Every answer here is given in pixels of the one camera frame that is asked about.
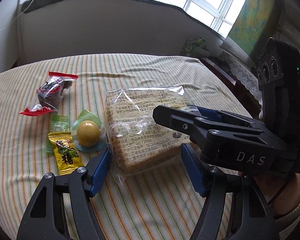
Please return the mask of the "person's right hand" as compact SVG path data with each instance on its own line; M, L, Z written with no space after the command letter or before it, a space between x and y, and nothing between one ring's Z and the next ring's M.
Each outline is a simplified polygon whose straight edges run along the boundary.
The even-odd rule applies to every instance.
M281 216L293 211L300 203L300 174L296 173L290 179L265 173L254 177L258 187L267 202L275 197L286 181L289 183L270 204L275 216Z

